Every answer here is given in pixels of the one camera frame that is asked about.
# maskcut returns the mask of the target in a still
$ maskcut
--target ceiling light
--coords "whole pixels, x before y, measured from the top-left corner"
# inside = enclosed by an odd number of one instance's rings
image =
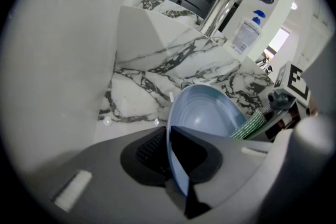
[[[293,2],[293,4],[292,4],[292,9],[293,9],[293,10],[298,9],[298,4],[296,4],[295,2]]]

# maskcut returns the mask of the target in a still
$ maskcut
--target light blue plastic bowl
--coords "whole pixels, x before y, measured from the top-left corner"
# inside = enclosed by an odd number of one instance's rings
[[[189,177],[172,151],[171,126],[228,137],[245,122],[245,116],[230,98],[210,86],[188,86],[177,96],[168,118],[167,151],[173,176],[185,196],[188,194]]]

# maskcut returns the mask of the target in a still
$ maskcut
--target green striped cloth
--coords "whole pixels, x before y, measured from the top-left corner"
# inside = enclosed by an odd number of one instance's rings
[[[250,117],[241,127],[231,134],[230,138],[245,139],[251,133],[255,132],[261,126],[263,126],[266,122],[267,120],[265,119],[260,109],[256,109],[252,117]]]

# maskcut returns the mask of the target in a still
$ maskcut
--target blue bowl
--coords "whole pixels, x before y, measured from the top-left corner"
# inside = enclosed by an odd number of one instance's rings
[[[245,116],[229,97],[210,86],[188,86],[177,96],[168,118],[167,151],[173,176],[185,196],[189,177],[172,151],[171,126],[228,137],[245,122]]]

